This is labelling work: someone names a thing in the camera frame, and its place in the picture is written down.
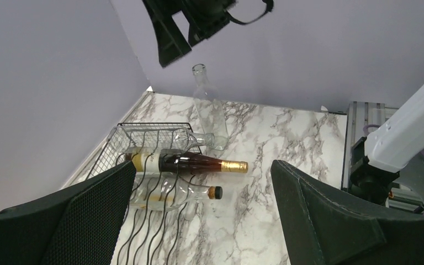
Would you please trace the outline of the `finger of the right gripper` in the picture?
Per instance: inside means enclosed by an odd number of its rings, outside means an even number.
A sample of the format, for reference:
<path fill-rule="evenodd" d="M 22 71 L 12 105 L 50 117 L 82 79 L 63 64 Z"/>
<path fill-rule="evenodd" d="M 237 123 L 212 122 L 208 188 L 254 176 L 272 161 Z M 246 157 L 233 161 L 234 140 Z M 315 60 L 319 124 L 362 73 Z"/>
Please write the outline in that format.
<path fill-rule="evenodd" d="M 172 16 L 181 9 L 180 1 L 143 0 L 142 1 L 156 36 L 158 60 L 165 68 L 191 52 L 192 48 L 181 33 Z"/>

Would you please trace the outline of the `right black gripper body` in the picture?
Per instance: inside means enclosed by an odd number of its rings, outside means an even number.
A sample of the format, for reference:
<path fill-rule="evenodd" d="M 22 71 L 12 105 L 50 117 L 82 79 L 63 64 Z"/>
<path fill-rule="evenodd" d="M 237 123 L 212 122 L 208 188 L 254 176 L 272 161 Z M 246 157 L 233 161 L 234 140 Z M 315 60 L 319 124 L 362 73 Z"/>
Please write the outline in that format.
<path fill-rule="evenodd" d="M 227 26 L 227 10 L 235 4 L 235 0 L 182 0 L 181 9 L 189 23 L 189 45 L 195 46 Z"/>

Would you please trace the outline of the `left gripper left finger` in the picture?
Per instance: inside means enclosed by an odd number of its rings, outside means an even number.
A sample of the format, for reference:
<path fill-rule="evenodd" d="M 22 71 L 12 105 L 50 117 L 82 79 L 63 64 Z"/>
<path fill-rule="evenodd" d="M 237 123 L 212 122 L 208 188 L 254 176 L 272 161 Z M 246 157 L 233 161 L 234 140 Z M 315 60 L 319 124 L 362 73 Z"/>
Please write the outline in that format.
<path fill-rule="evenodd" d="M 135 176 L 125 162 L 0 211 L 0 264 L 109 264 Z"/>

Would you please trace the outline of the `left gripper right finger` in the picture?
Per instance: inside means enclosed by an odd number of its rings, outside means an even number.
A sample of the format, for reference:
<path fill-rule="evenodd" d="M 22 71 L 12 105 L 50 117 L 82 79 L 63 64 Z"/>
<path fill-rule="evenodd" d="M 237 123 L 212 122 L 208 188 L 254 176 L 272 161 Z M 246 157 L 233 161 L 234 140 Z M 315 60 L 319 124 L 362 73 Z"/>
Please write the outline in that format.
<path fill-rule="evenodd" d="M 291 264 L 424 264 L 424 216 L 393 210 L 271 165 Z"/>

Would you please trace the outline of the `clear glass bottle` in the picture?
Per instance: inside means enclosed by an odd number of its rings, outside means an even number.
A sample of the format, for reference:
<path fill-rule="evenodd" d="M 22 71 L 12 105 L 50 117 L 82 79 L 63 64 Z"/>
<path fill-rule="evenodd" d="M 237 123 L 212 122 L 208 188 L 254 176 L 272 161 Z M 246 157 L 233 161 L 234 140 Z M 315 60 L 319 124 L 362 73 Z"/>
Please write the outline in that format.
<path fill-rule="evenodd" d="M 154 153 L 164 150 L 188 151 L 199 146 L 213 146 L 212 133 L 194 133 L 186 128 L 153 129 L 117 126 L 110 132 L 108 144 L 122 153 Z"/>
<path fill-rule="evenodd" d="M 213 135 L 213 149 L 223 151 L 228 145 L 229 133 L 219 91 L 210 83 L 205 65 L 201 63 L 194 65 L 192 73 L 197 85 L 193 93 L 194 105 L 203 132 Z"/>

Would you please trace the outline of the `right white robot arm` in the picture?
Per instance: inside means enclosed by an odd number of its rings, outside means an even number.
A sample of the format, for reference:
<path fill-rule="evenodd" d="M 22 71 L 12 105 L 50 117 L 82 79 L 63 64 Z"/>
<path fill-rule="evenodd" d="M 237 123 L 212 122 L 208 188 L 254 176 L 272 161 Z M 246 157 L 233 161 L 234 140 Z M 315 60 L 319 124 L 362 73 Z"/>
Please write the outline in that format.
<path fill-rule="evenodd" d="M 171 74 L 216 66 L 224 97 L 339 108 L 400 103 L 364 142 L 365 166 L 392 181 L 424 149 L 424 1 L 265 1 L 249 22 L 234 1 L 144 1 Z"/>

